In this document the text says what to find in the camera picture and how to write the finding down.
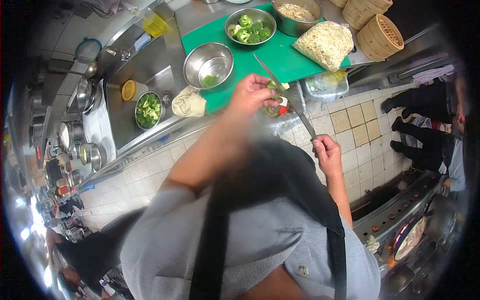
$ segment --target green cutting board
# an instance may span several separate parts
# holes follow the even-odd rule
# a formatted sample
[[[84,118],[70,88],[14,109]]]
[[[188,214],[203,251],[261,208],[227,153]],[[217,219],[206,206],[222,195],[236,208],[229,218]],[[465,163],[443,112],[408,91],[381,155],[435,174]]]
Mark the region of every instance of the green cutting board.
[[[273,6],[270,3],[256,6],[255,8],[267,11],[273,15]],[[230,86],[226,86],[225,89],[217,93],[212,93],[208,90],[200,92],[202,97],[207,101],[207,113],[212,113],[227,106],[230,102],[230,97],[235,85],[248,74],[256,73],[268,77],[265,70],[263,70],[253,56],[253,53],[255,53],[283,83],[326,71],[313,60],[307,58],[293,48],[292,44],[297,40],[296,37],[287,36],[279,30],[276,30],[271,39],[259,45],[241,45],[232,41],[224,30],[227,18],[228,16],[215,20],[190,32],[182,38],[183,47],[187,54],[197,46],[208,42],[225,44],[233,53],[234,72],[232,72],[230,76],[235,76],[235,78],[234,80],[229,80]],[[348,57],[345,57],[340,66],[346,67],[349,65],[350,60],[348,60]]]

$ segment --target red tomato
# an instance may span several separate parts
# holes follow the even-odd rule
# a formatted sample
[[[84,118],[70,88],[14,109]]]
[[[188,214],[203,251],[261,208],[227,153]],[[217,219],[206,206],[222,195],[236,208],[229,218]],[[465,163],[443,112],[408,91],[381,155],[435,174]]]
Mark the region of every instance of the red tomato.
[[[288,111],[288,108],[286,106],[282,106],[278,109],[278,113],[280,115],[283,115],[284,113],[286,113]]]

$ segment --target white tile floor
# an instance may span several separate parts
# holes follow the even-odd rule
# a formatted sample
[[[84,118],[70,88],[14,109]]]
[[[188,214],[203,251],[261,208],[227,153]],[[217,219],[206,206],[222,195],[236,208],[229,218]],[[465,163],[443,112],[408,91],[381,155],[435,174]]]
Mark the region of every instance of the white tile floor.
[[[392,93],[413,87],[415,87],[414,84],[407,84],[393,89],[372,90],[328,103],[325,109],[322,109],[320,104],[307,105],[306,115],[311,119],[316,133],[329,134],[342,147],[342,167],[349,202],[357,200],[365,194],[366,190],[372,190],[384,184],[411,166],[411,160],[394,153],[390,148],[392,139],[400,140],[400,135],[397,132],[391,132],[390,127],[395,118],[401,114],[401,110],[384,114],[380,110],[380,104],[391,97]],[[362,109],[354,107],[360,104]],[[374,119],[372,119],[373,109],[366,110],[370,105],[374,107]],[[335,134],[336,129],[330,114],[347,108],[351,108],[349,112],[363,111],[364,122],[359,125],[356,121],[354,128],[365,126],[365,122],[377,119],[381,136],[356,147],[357,138],[352,134],[349,118],[343,118],[341,120],[343,123],[336,125],[337,129],[346,127],[347,129],[337,130],[338,133]],[[310,135],[303,124],[281,133],[280,137],[301,147],[312,156],[314,161],[317,161],[312,153]],[[85,224],[93,231],[97,231],[121,214],[148,205],[173,164],[197,139],[198,135],[192,135],[186,140],[151,153],[132,163],[122,173],[97,184],[94,190],[82,193],[81,198],[89,214],[85,217]],[[320,181],[325,183],[325,175],[318,168],[318,164],[316,171]]]

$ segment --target knife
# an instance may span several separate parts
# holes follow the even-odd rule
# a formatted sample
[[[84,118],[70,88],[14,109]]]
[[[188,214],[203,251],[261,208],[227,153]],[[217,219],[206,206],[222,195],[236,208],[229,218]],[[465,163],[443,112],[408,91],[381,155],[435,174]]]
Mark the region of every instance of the knife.
[[[293,110],[299,116],[300,120],[302,121],[303,125],[307,129],[312,139],[316,139],[317,134],[315,133],[315,130],[313,129],[312,125],[310,124],[310,122],[308,122],[307,117],[305,117],[305,114],[303,113],[303,105],[300,101],[300,96],[297,93],[290,91],[290,89],[286,90],[283,87],[282,83],[278,80],[278,78],[276,78],[275,75],[273,75],[272,71],[270,71],[270,69],[267,66],[265,66],[265,64],[255,54],[253,54],[253,56],[255,56],[255,58],[258,60],[262,68],[267,72],[268,76],[270,76],[273,82],[277,85],[277,87],[283,93],[283,97],[287,98],[287,100],[290,102]]]

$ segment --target bowl of noodles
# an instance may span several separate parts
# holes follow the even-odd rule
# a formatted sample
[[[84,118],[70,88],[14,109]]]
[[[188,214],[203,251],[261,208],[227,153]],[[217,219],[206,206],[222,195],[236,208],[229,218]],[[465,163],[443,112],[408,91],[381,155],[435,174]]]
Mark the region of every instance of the bowl of noodles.
[[[299,37],[323,17],[314,0],[273,0],[277,28],[286,35]]]

